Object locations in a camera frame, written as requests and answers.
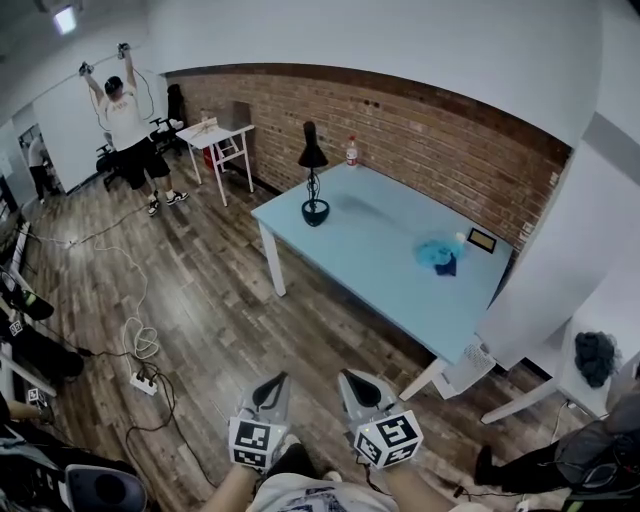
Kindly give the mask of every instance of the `red brick wall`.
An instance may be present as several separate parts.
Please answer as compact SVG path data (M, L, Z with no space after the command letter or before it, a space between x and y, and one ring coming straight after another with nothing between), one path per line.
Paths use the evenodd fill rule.
M284 191L305 177L302 124L315 121L331 166L349 135L360 161L462 213L517 249L535 225L570 148L493 107L409 80L297 64L221 66L175 73L187 116L230 101L250 105L254 173Z

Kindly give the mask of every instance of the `man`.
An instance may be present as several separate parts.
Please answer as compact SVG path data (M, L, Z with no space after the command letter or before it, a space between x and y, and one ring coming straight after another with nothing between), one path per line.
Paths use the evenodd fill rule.
M46 149L44 147L42 134L40 134L29 144L29 171L31 171L31 177L36 185L36 192L38 193L40 204L44 204L43 188L46 188L50 194L53 192L49 175L44 167L45 155Z
M201 512L488 512L480 504L454 505L432 489L408 462L382 471L391 496L342 482L335 471L323 480L298 438L287 436L283 455L247 508L260 475L234 464Z
M501 486L504 492L541 493L570 487L581 488L592 470L616 461L636 465L640 451L640 374L637 368L618 378L618 389L609 394L604 420L570 432L559 441L504 465L494 466L491 448L485 446L476 462L477 485Z
M127 70L127 85L112 76L104 86L104 92L91 74L84 74L89 87L96 95L100 112L110 124L113 145L118 152L124 177L133 190L141 190L149 199L149 215L153 216L160 207L144 175L146 169L152 178L159 178L167 196L167 204L173 205L189 197L188 193L173 190L170 170L164 159L156 153L149 139L149 125L144 122L138 108L138 94L133 62L129 50L124 51Z

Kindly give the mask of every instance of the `bottle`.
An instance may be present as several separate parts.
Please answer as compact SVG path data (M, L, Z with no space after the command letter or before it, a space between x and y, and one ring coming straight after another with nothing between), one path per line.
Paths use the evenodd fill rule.
M358 165L358 147L355 135L350 135L347 143L347 165Z

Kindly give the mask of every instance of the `black desk lamp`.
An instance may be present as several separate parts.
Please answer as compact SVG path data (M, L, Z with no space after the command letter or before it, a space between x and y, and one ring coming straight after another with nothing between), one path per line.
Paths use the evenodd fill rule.
M329 216L329 203L318 199L320 182L314 169L324 167L329 162L318 146L316 125L311 121L304 123L304 138L306 139L307 145L298 159L298 165L309 169L309 177L307 178L309 200L302 203L302 216L309 226L316 227L322 224Z

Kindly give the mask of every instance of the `white t-shirt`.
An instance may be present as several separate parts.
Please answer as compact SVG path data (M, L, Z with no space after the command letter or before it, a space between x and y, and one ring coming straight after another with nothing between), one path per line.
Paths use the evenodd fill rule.
M127 86L118 101L111 101L105 95L100 102L100 109L109 123L113 145L118 151L137 144L151 131L150 125L140 115L135 87Z
M283 473L269 478L247 509L247 512L290 511L398 512L398 506L390 496L360 485ZM458 505L451 509L454 511L490 512L478 503Z
M42 152L44 151L44 144L40 140L40 137L36 137L29 144L29 167L39 167L44 163L44 157Z

